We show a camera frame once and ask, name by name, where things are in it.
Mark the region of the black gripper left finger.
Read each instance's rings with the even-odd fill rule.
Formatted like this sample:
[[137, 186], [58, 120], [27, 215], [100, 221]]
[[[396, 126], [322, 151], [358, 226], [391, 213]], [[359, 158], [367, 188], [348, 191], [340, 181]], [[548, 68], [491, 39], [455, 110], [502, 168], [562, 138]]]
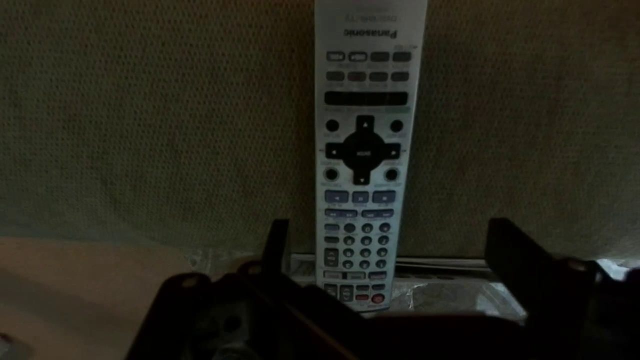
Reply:
[[289, 223], [286, 218], [276, 218], [270, 224], [261, 250], [261, 271], [268, 274], [283, 272], [287, 269], [287, 228]]

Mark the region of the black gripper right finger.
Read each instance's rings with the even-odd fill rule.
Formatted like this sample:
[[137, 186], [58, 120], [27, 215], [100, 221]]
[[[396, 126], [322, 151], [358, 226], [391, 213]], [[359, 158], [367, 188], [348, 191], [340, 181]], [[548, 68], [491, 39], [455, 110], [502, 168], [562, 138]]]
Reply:
[[585, 312], [588, 265], [554, 257], [508, 218], [488, 223], [484, 258], [525, 311], [530, 327], [580, 327]]

